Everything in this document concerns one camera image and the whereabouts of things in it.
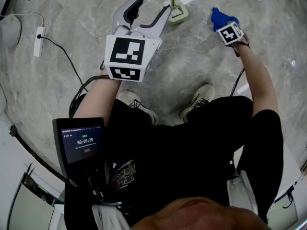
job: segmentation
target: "blue cloth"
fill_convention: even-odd
[[[226,14],[223,14],[219,11],[218,8],[213,8],[211,21],[213,22],[213,30],[216,32],[216,30],[224,27],[227,25],[227,22],[234,21],[239,24],[239,20],[234,16],[228,16]]]

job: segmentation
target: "white cylindrical object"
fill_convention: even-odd
[[[5,108],[6,108],[6,99],[0,85],[0,116],[2,115],[2,113],[4,113]]]

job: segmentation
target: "display screen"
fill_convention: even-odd
[[[62,129],[67,164],[74,163],[102,152],[101,127]]]

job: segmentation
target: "forearm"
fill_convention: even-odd
[[[273,83],[265,66],[249,47],[240,44],[236,44],[235,47],[241,57],[255,104],[253,115],[264,109],[272,109],[278,112]]]
[[[79,105],[74,118],[103,117],[107,127],[120,84],[120,80],[96,80]]]

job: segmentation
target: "shoelace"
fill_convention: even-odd
[[[196,107],[200,107],[200,106],[205,106],[205,105],[208,104],[208,103],[209,103],[208,100],[206,100],[206,99],[204,99],[204,98],[201,98],[200,100],[196,101],[196,102],[193,104],[192,108],[196,108]]]
[[[142,102],[139,102],[137,99],[134,99],[134,101],[129,105],[129,107],[144,110]]]

